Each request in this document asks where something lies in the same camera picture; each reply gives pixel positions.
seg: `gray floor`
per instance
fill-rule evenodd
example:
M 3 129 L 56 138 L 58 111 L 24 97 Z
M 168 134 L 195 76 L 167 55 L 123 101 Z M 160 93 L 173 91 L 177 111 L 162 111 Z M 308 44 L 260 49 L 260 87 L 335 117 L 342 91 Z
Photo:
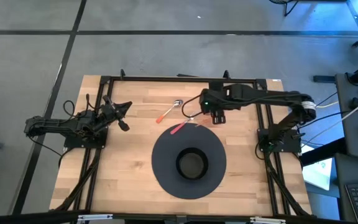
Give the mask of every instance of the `gray floor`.
M 80 0 L 0 0 L 0 29 L 70 30 Z M 346 3 L 301 2 L 284 18 L 283 6 L 261 0 L 88 1 L 80 30 L 295 30 L 357 31 Z M 10 212 L 31 142 L 24 121 L 44 112 L 68 36 L 0 36 L 0 215 Z M 222 36 L 222 35 L 100 35 L 77 36 L 59 91 L 53 116 L 66 118 L 65 100 L 76 100 L 83 75 L 175 76 L 178 73 L 236 78 L 279 78 L 286 90 L 310 94 L 319 102 L 336 91 L 317 84 L 313 75 L 334 75 L 358 68 L 358 36 Z M 332 98 L 327 103 L 336 101 Z M 320 109 L 318 116 L 339 111 Z M 305 128 L 305 139 L 339 117 Z M 337 126 L 313 142 L 327 143 L 343 136 Z M 62 150 L 63 138 L 49 134 L 45 144 Z M 42 151 L 24 212 L 48 209 L 57 175 L 58 157 Z M 318 213 L 322 208 L 310 196 Z M 336 216 L 322 215 L 336 219 Z

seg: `black round mat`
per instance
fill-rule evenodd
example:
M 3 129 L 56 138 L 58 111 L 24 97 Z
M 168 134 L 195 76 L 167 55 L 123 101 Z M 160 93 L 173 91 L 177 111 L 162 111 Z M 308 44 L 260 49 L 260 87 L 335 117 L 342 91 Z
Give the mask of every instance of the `black round mat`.
M 226 153 L 219 138 L 204 126 L 186 124 L 175 134 L 168 128 L 155 142 L 152 167 L 157 181 L 169 194 L 196 199 L 210 194 L 221 183 L 226 171 Z M 208 159 L 208 170 L 198 180 L 184 178 L 177 170 L 177 157 L 184 149 L 201 150 Z

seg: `wooden table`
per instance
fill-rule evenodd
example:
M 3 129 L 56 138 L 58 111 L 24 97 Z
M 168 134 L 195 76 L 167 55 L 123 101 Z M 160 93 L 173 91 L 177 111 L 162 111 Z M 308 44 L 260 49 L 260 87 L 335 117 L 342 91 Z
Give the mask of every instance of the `wooden table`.
M 76 112 L 85 109 L 87 93 L 91 95 L 90 102 L 95 101 L 100 78 L 96 75 L 84 76 Z M 267 84 L 269 90 L 283 90 L 280 80 L 267 80 Z M 121 131 L 116 123 L 109 127 L 106 147 L 101 153 L 92 212 L 272 215 L 265 164 L 254 154 L 256 130 L 259 128 L 256 105 L 243 107 L 240 111 L 225 111 L 226 124 L 206 125 L 222 141 L 227 157 L 225 176 L 214 192 L 196 200 L 185 200 L 171 196 L 158 184 L 151 165 L 154 143 L 167 128 L 182 122 L 184 116 L 179 109 L 175 109 L 160 124 L 156 124 L 155 120 L 171 107 L 174 100 L 189 100 L 207 87 L 207 83 L 196 82 L 114 82 L 112 101 L 133 102 L 125 118 L 131 130 Z M 185 111 L 191 113 L 199 110 L 200 106 L 195 100 L 186 105 Z M 272 113 L 277 123 L 288 114 L 288 108 L 272 106 Z M 205 118 L 199 116 L 193 122 Z M 77 184 L 84 151 L 74 149 L 63 158 L 50 208 L 59 206 Z M 290 153 L 280 155 L 286 186 L 297 202 L 310 213 L 298 159 Z M 85 207 L 87 191 L 88 186 L 85 186 L 80 208 Z M 277 186 L 275 192 L 278 209 L 283 213 Z

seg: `spoon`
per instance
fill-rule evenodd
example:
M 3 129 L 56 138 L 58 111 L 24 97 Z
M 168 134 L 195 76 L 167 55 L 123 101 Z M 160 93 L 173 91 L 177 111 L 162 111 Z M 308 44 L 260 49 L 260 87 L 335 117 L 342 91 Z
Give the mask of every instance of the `spoon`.
M 155 122 L 156 122 L 157 124 L 159 124 L 159 123 L 164 119 L 165 115 L 167 115 L 167 114 L 169 113 L 169 111 L 171 111 L 171 110 L 172 110 L 173 108 L 175 108 L 175 107 L 178 107 L 178 106 L 182 105 L 182 103 L 183 103 L 183 100 L 175 100 L 175 101 L 173 102 L 172 107 L 169 108 L 169 110 L 167 110 L 167 112 L 165 112 L 165 113 L 164 113 L 163 115 L 161 115 L 159 118 L 157 118 L 157 120 L 155 120 Z

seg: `white cable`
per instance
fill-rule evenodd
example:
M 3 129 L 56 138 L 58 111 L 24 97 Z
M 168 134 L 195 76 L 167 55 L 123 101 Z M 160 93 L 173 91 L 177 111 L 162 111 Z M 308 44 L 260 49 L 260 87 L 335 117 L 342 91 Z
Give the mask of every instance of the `white cable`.
M 338 103 L 338 101 L 337 101 L 337 102 L 334 102 L 334 103 L 330 103 L 330 104 L 328 104 L 328 105 L 324 105 L 324 106 L 316 106 L 316 108 L 327 108 L 327 107 L 332 106 L 332 105 L 335 105 L 335 104 L 337 104 L 337 103 Z
M 338 121 L 337 123 L 331 125 L 329 128 L 325 129 L 324 131 L 321 131 L 320 133 L 318 133 L 315 137 L 311 138 L 308 142 L 306 142 L 303 146 L 307 145 L 309 142 L 311 142 L 313 139 L 317 138 L 320 134 L 323 134 L 324 132 L 330 130 L 331 128 L 333 128 L 335 125 L 339 124 L 340 122 L 342 122 L 343 120 L 345 120 L 346 118 L 348 118 L 350 115 L 352 115 L 354 112 L 356 112 L 358 110 L 358 107 L 356 107 L 354 110 L 352 110 L 350 113 L 348 113 L 345 117 L 342 118 L 342 120 Z

